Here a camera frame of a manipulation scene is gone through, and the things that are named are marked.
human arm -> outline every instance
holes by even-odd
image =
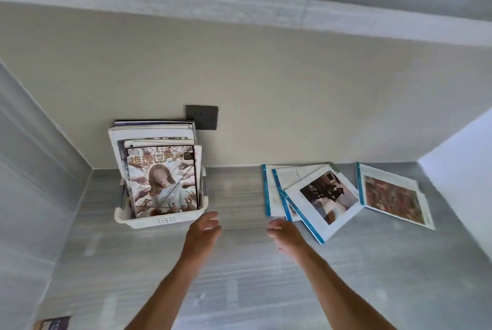
[[[190,284],[222,232],[218,220],[212,220],[217,215],[206,212],[190,225],[176,266],[125,330],[169,330],[173,326]]]
[[[294,258],[305,275],[333,330],[395,330],[368,302],[347,286],[309,246],[297,227],[282,219],[269,222],[267,235],[279,250]]]

black wall socket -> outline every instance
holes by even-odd
[[[218,106],[186,105],[186,119],[195,121],[195,128],[217,130]]]

